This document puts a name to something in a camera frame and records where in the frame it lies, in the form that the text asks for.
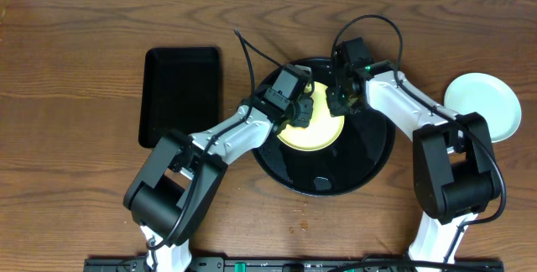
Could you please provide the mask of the yellow plate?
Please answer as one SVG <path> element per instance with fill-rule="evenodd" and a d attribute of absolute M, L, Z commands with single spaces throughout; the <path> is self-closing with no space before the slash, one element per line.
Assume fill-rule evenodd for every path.
<path fill-rule="evenodd" d="M 315 82 L 313 112 L 307 128 L 287 125 L 277 138 L 286 146 L 300 151 L 324 149 L 337 140 L 343 130 L 345 118 L 332 117 L 326 100 L 327 85 Z"/>

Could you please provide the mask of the light blue plate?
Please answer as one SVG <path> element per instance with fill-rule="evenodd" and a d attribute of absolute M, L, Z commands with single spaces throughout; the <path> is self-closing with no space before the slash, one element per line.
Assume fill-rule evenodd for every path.
<path fill-rule="evenodd" d="M 497 77 L 484 73 L 467 73 L 452 81 L 444 95 L 444 106 L 460 114 L 482 115 L 493 143 L 510 138 L 522 119 L 514 91 Z"/>

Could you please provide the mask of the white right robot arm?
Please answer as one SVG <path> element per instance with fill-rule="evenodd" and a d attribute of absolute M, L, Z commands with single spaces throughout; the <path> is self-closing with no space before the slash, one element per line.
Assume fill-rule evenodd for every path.
<path fill-rule="evenodd" d="M 391 63 L 336 68 L 336 90 L 327 97 L 331 114 L 355 107 L 379 112 L 411 140 L 414 192 L 423 210 L 411 260 L 447 269 L 470 226 L 501 216 L 506 186 L 480 114 L 443 107 Z"/>

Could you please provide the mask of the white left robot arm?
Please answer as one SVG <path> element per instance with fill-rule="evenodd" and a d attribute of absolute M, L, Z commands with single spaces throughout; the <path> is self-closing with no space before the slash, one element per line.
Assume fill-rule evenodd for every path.
<path fill-rule="evenodd" d="M 189 239 L 201 224 L 228 166 L 293 123 L 310 124 L 314 101 L 285 99 L 279 110 L 265 98 L 243 101 L 225 121 L 201 133 L 162 137 L 123 198 L 148 244 L 147 271 L 184 271 Z"/>

